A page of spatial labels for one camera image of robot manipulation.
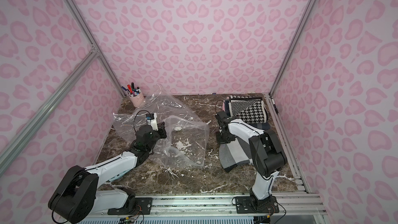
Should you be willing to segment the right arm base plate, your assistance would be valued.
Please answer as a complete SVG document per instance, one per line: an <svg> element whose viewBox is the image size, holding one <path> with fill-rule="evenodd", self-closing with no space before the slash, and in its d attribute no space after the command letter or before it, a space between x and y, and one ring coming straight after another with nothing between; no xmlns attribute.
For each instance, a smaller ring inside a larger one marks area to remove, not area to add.
<svg viewBox="0 0 398 224"><path fill-rule="evenodd" d="M238 196L232 199L238 214L267 214L279 213L278 202L274 196L258 200L254 196Z"/></svg>

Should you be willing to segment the clear plastic vacuum bag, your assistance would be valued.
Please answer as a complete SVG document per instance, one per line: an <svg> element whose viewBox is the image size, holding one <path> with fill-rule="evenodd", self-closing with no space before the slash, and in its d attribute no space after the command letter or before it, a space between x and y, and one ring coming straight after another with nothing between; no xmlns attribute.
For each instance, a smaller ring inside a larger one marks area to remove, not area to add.
<svg viewBox="0 0 398 224"><path fill-rule="evenodd" d="M167 138L149 146L149 159L171 168L203 167L209 126L182 101L156 85L144 103L131 114L115 114L117 134L134 144L140 127L147 124L146 114L154 113L156 121L165 122Z"/></svg>

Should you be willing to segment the grey white striped blanket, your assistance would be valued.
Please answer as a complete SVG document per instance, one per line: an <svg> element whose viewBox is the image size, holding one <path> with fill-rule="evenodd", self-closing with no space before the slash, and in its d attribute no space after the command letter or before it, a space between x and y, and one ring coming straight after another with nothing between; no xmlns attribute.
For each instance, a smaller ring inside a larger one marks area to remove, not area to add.
<svg viewBox="0 0 398 224"><path fill-rule="evenodd" d="M219 159L223 169L229 173L234 168L246 164L253 165L250 146L240 138L219 147Z"/></svg>

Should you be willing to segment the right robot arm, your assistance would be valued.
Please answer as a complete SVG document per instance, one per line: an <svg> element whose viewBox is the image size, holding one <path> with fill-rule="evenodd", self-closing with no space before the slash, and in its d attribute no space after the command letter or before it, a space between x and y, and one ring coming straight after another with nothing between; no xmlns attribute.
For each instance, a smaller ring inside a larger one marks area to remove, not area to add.
<svg viewBox="0 0 398 224"><path fill-rule="evenodd" d="M256 128L226 112L216 113L219 132L216 141L219 147L219 159L226 172L245 164L256 169L256 179L249 197L237 197L233 204L238 211L243 208L251 212L263 210L278 211L276 198L271 190L279 171L287 163L284 149L277 134L271 130Z"/></svg>

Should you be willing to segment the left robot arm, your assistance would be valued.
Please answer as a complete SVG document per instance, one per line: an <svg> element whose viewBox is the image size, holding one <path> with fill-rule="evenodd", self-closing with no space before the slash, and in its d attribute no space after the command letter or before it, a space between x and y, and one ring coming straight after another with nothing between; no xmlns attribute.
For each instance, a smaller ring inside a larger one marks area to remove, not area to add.
<svg viewBox="0 0 398 224"><path fill-rule="evenodd" d="M145 208L129 189L100 190L107 181L121 178L143 164L160 139L167 137L165 123L149 120L136 132L129 150L104 162L71 167L48 202L53 214L77 224L88 215L106 211L109 215L136 215Z"/></svg>

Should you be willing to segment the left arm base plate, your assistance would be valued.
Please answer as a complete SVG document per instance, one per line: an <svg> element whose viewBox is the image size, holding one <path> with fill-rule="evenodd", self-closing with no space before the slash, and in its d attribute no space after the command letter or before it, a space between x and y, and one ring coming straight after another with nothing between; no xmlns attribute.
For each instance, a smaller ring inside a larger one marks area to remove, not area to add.
<svg viewBox="0 0 398 224"><path fill-rule="evenodd" d="M124 206L121 208L110 208L108 215L136 215L138 213L149 215L152 208L153 198L136 197L135 193L131 193Z"/></svg>

